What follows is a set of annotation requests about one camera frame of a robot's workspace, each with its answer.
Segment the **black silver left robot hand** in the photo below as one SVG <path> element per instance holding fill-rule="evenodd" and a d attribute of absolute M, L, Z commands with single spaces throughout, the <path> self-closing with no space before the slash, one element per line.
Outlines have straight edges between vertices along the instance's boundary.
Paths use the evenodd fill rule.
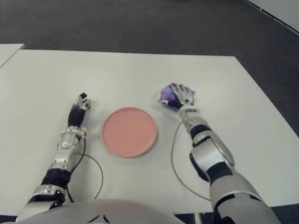
<path fill-rule="evenodd" d="M 91 107 L 91 100 L 87 98 L 87 94 L 81 93 L 74 101 L 67 121 L 67 126 L 81 127 L 85 112 Z"/>

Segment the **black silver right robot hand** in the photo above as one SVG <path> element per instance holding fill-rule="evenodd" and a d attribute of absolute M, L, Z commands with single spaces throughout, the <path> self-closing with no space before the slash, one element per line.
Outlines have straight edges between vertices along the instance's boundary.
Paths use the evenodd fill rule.
<path fill-rule="evenodd" d="M 194 105 L 194 93 L 183 84 L 171 83 L 161 91 L 159 102 L 178 110 L 183 106 Z"/>

